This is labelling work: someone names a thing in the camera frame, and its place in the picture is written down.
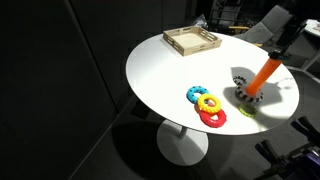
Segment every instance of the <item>blue ring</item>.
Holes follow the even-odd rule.
[[[193,104],[197,104],[198,102],[198,98],[194,95],[195,93],[209,94],[209,91],[201,86],[193,86],[190,88],[187,92],[187,98]]]

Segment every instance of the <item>green ring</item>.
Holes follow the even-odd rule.
[[[257,114],[257,109],[250,104],[241,104],[239,110],[241,114],[251,118]]]

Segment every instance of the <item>yellow ring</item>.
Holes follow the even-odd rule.
[[[204,103],[205,100],[212,100],[214,102],[214,106],[208,106]],[[198,99],[198,106],[202,111],[209,114],[217,113],[221,109],[220,101],[211,94],[202,94]]]

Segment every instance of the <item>black wall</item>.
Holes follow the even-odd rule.
[[[67,179],[132,96],[129,53],[185,15],[184,0],[71,4],[93,57],[64,0],[0,1],[0,179]]]

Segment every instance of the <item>table top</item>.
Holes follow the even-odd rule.
[[[266,51],[243,40],[214,33],[222,39],[219,48],[181,56],[162,34],[139,44],[126,64],[128,82],[148,107],[182,126],[202,132],[241,135],[259,133],[281,125],[295,112],[299,90],[292,74],[284,66],[269,77],[261,88],[264,99],[258,114],[249,118],[240,113],[235,97],[234,76],[248,82],[267,61]],[[202,86],[221,101],[227,122],[220,128],[205,125],[194,104],[186,98],[193,86]]]
[[[320,37],[320,31],[314,29],[317,27],[317,25],[320,24],[317,20],[314,19],[308,19],[307,20],[307,26],[304,28],[304,30],[314,36]]]

